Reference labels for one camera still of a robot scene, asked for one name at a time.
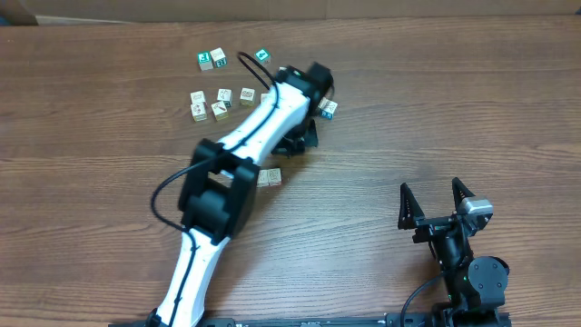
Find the wood grain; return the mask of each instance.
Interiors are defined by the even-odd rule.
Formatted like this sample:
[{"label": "wood grain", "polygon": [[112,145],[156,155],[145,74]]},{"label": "wood grain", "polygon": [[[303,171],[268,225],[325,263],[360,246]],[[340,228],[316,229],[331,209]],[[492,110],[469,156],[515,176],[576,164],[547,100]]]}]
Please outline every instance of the wood grain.
[{"label": "wood grain", "polygon": [[[330,67],[340,106],[318,120],[319,148],[266,163],[283,186],[260,189],[209,312],[398,311],[437,270],[397,230],[399,184],[436,216],[458,176],[495,205],[470,241],[511,266],[503,311],[577,326],[580,35],[573,16],[0,29],[0,326],[103,326],[159,305],[180,237],[149,213],[151,191],[251,112],[195,124],[189,93],[261,90],[234,54],[262,46],[271,70]],[[229,65],[199,72],[195,54],[218,46]],[[179,189],[160,200],[176,221]]]}]

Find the wood plank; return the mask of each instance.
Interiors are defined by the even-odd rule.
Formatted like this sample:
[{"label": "wood plank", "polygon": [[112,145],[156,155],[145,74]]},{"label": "wood plank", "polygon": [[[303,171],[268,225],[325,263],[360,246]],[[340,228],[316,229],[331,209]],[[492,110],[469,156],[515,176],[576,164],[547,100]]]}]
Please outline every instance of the wood plank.
[{"label": "wood plank", "polygon": [[[97,326],[160,303],[180,237],[149,213],[151,191],[251,112],[195,124],[189,94],[261,90],[235,52],[263,46],[271,70],[330,67],[339,109],[317,121],[319,148],[265,164],[283,187],[259,190],[210,312],[397,312],[437,270],[397,230],[399,185],[437,216],[458,176],[495,205],[470,241],[511,265],[503,311],[578,325],[580,33],[558,16],[0,29],[0,326]],[[195,54],[218,46],[229,65],[199,72]],[[176,221],[180,184],[160,199]]]}]

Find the black cable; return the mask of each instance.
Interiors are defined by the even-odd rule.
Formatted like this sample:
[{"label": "black cable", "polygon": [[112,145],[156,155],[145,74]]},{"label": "black cable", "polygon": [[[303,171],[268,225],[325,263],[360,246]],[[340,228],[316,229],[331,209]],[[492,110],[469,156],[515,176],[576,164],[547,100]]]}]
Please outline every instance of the black cable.
[{"label": "black cable", "polygon": [[408,300],[403,305],[403,308],[401,308],[401,313],[399,314],[399,327],[405,327],[406,310],[408,309],[411,300],[413,300],[416,297],[416,295],[418,295],[420,292],[424,291],[424,289],[426,289],[433,283],[437,282],[441,277],[444,277],[444,275],[446,275],[446,272],[442,272],[441,274],[430,279],[429,281],[424,282],[423,285],[419,286],[418,289],[408,297]]},{"label": "black cable", "polygon": [[195,240],[193,239],[193,236],[189,233],[188,230],[185,229],[185,227],[180,226],[177,223],[173,223],[170,220],[168,220],[167,218],[163,217],[158,211],[157,208],[155,206],[155,200],[157,199],[157,196],[159,195],[159,193],[163,190],[163,188],[165,188],[165,186],[167,186],[168,184],[170,184],[171,182],[175,181],[176,179],[180,178],[181,176],[191,172],[194,169],[200,169],[201,167],[203,167],[204,165],[209,165],[212,162],[221,159],[222,157],[233,153],[234,151],[236,151],[238,148],[240,148],[241,146],[245,145],[246,142],[248,140],[250,140],[250,138],[256,134],[256,132],[258,132],[265,124],[266,122],[271,118],[272,114],[274,114],[274,111],[276,110],[276,107],[279,103],[281,94],[279,91],[279,87],[276,84],[276,81],[274,80],[274,77],[272,77],[272,75],[269,73],[268,70],[266,70],[266,68],[264,68],[258,61],[256,61],[254,58],[252,58],[250,55],[244,53],[244,52],[239,52],[236,57],[238,58],[238,60],[240,60],[240,62],[244,65],[244,67],[246,67],[256,78],[258,78],[258,80],[264,85],[264,87],[266,87],[267,89],[269,89],[269,86],[266,84],[266,82],[264,82],[264,80],[256,73],[254,72],[254,70],[252,68],[250,68],[245,62],[244,60],[242,60],[243,57],[245,57],[246,59],[250,60],[254,65],[256,65],[260,70],[262,70],[262,72],[264,74],[266,74],[266,76],[271,80],[272,85],[274,86],[274,91],[276,94],[275,97],[275,101],[272,104],[272,108],[271,111],[266,115],[266,117],[264,117],[264,119],[261,121],[260,124],[258,124],[256,127],[254,127],[254,129],[248,134],[246,135],[244,138],[242,138],[236,145],[234,145],[232,148],[225,150],[224,152],[222,152],[221,154],[213,157],[213,158],[208,158],[206,160],[200,161],[197,164],[191,165],[187,168],[182,169],[181,171],[171,175],[170,177],[168,177],[167,179],[165,179],[165,181],[163,181],[162,183],[160,183],[157,188],[155,189],[155,191],[153,191],[152,193],[152,198],[150,201],[150,207],[152,209],[152,213],[155,216],[155,218],[157,218],[158,220],[160,220],[162,223],[167,224],[168,226],[182,232],[185,233],[186,235],[188,235],[188,237],[190,237],[190,240],[192,240],[192,255],[190,256],[190,261],[188,261],[188,266],[185,270],[185,273],[183,275],[182,278],[182,283],[180,284],[180,288],[178,289],[178,293],[175,297],[175,300],[173,301],[173,311],[172,311],[172,318],[170,319],[170,323],[168,325],[168,327],[172,327],[173,325],[173,320],[175,318],[175,314],[177,313],[178,310],[178,303],[180,302],[180,300],[182,299],[182,291],[183,291],[183,287],[185,286],[185,281],[188,279],[188,275],[190,274],[190,270],[192,269],[192,265],[193,265],[193,257],[195,255],[196,252],[196,243]]}]

